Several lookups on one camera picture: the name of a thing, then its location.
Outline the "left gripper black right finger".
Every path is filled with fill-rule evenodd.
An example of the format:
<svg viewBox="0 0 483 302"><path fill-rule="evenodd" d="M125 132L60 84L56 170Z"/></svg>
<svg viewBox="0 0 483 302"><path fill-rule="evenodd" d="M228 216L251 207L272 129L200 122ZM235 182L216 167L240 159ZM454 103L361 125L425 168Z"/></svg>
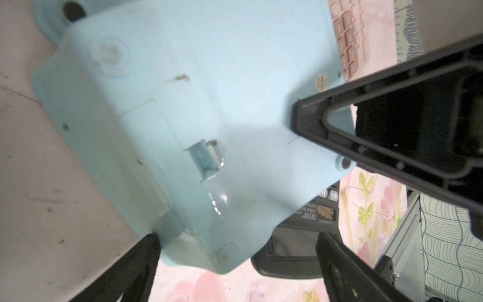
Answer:
<svg viewBox="0 0 483 302"><path fill-rule="evenodd" d="M330 301L409 301L334 235L320 233L316 252Z"/></svg>

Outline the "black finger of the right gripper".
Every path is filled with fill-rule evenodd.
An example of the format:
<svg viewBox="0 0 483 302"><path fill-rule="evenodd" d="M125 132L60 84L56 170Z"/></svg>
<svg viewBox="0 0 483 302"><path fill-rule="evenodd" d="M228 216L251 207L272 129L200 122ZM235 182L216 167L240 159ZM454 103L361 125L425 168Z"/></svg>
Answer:
<svg viewBox="0 0 483 302"><path fill-rule="evenodd" d="M296 102L293 131L482 214L482 35Z"/></svg>

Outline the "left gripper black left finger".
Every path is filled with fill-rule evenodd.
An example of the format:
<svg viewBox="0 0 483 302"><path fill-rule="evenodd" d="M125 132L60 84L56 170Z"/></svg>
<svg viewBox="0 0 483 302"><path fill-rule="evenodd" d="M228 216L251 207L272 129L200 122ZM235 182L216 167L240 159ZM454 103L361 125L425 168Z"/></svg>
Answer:
<svg viewBox="0 0 483 302"><path fill-rule="evenodd" d="M148 301L161 246L148 234L72 301Z"/></svg>

